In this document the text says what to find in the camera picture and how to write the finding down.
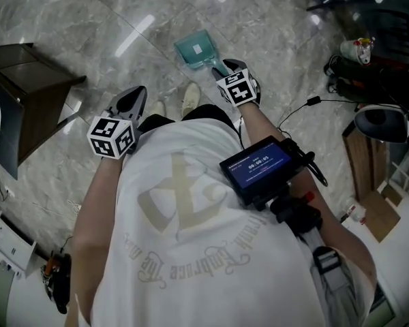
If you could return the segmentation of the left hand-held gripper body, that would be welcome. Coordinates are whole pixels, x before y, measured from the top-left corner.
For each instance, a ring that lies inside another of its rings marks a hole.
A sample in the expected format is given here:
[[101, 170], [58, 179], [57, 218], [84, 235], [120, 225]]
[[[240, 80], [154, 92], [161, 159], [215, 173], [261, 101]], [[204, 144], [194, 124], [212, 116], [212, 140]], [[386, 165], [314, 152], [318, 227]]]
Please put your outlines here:
[[87, 139], [93, 153], [100, 157], [120, 159], [136, 150], [141, 132], [138, 130], [141, 114], [131, 118], [103, 111], [95, 116], [87, 132]]

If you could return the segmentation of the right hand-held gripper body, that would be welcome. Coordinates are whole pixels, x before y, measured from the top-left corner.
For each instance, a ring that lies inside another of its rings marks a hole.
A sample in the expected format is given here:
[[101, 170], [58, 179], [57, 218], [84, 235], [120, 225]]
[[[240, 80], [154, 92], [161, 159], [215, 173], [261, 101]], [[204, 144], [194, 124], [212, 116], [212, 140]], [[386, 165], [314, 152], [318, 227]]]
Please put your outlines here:
[[260, 105], [260, 85], [247, 68], [218, 80], [216, 84], [222, 97], [234, 107], [249, 102]]

